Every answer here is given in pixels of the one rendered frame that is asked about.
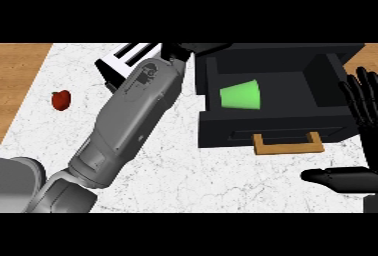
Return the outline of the white and black appliance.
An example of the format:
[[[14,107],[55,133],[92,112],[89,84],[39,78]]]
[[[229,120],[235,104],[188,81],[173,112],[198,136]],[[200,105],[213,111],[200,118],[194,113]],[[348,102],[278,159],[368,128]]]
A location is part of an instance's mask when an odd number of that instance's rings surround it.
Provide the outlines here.
[[[160,43],[123,43],[95,65],[105,79],[105,86],[116,92],[138,64],[160,55]]]

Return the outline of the dark grey drawer front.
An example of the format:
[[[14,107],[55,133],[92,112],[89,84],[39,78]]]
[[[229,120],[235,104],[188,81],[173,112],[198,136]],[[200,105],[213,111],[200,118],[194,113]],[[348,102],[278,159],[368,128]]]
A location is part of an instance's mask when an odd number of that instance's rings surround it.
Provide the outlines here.
[[[359,131],[348,109],[336,113],[260,110],[223,110],[200,113],[198,147],[238,147],[253,145],[253,135],[262,134],[266,144],[297,144],[306,134],[318,132],[324,143],[342,142]]]

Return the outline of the red bell pepper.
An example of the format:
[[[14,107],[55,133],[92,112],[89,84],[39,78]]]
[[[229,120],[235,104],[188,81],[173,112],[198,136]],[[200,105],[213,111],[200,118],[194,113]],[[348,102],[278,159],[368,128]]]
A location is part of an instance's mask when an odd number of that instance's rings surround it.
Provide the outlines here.
[[[71,93],[68,90],[52,93],[52,106],[58,111],[68,109],[71,105]]]

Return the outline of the green cup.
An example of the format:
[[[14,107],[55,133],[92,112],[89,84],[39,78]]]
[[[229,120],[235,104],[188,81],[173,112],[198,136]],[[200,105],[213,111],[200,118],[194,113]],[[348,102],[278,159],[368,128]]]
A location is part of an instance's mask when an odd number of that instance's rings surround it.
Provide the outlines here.
[[[223,108],[256,110],[260,108],[260,87],[256,80],[221,89]]]

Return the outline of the dark grey open drawer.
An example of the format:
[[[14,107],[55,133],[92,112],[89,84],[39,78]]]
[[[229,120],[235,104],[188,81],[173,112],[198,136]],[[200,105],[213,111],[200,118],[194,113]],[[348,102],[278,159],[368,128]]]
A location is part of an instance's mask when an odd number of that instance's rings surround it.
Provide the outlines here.
[[[197,89],[207,109],[221,111],[221,90],[250,81],[259,84],[260,109],[269,113],[343,107],[345,64],[364,47],[362,43],[235,43],[198,57]]]

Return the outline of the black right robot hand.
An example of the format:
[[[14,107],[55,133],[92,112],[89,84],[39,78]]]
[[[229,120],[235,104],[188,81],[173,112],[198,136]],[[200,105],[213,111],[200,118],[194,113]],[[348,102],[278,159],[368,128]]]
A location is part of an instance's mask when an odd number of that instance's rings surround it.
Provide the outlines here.
[[[368,166],[308,169],[300,177],[337,193],[368,193],[364,212],[378,213],[378,74],[359,67],[356,76],[349,75],[339,86],[356,120]]]

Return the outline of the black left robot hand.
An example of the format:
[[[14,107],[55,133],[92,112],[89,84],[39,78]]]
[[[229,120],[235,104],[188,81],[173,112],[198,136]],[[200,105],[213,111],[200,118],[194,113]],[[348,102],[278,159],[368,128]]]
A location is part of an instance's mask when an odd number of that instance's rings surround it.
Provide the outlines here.
[[[231,46],[231,43],[164,43],[161,45],[161,58],[167,61],[179,59],[187,62],[191,54],[203,56]]]

